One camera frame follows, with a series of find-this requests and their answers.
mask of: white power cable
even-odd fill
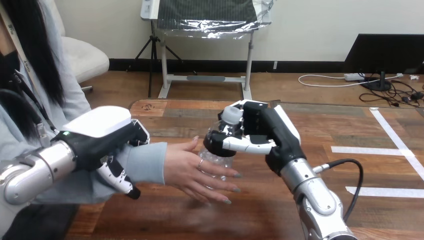
[[[396,76],[386,77],[386,80],[387,79],[400,78],[402,76],[403,76],[403,74],[398,73]],[[344,77],[333,77],[333,76],[323,76],[323,75],[311,75],[311,74],[309,74],[309,75],[303,75],[303,76],[299,77],[299,79],[298,79],[299,83],[301,83],[303,85],[310,86],[310,87],[323,87],[323,88],[343,88],[343,87],[350,87],[350,86],[368,84],[368,83],[380,81],[380,79],[377,79],[377,80],[372,80],[372,81],[357,82],[357,83],[346,84],[346,85],[315,85],[315,84],[308,84],[308,83],[302,82],[301,79],[305,78],[305,77],[321,77],[321,78],[328,78],[328,79],[345,79],[345,78]]]

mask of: white wall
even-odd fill
[[[117,59],[134,58],[149,39],[141,3],[56,0],[67,36]],[[273,23],[255,33],[253,59],[344,61],[359,33],[424,34],[423,9],[424,0],[277,0]],[[245,60],[248,38],[173,37],[167,44],[183,59]],[[141,57],[150,58],[150,49]]]

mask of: bottle cap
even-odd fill
[[[228,124],[232,124],[232,125],[239,124],[240,119],[242,117],[243,117],[243,112],[240,111],[240,109],[238,109],[235,106],[226,106],[221,115],[221,119],[224,122]]]

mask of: white chair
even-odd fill
[[[109,58],[104,52],[95,46],[77,40],[75,38],[65,36],[65,26],[61,15],[59,14],[55,0],[44,0],[53,14],[54,21],[59,27],[62,36],[63,48],[70,61],[70,67],[75,74],[78,83],[85,82],[103,73],[109,69]],[[93,86],[81,88],[83,91],[92,91]]]

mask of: monitor stand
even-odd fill
[[[373,77],[371,79],[362,80],[361,82],[363,83],[363,82],[374,81],[374,80],[378,80],[378,78]],[[382,71],[380,73],[380,81],[364,83],[364,84],[361,84],[361,86],[371,91],[386,92],[390,90],[390,88],[392,87],[392,84],[386,80],[386,73]]]

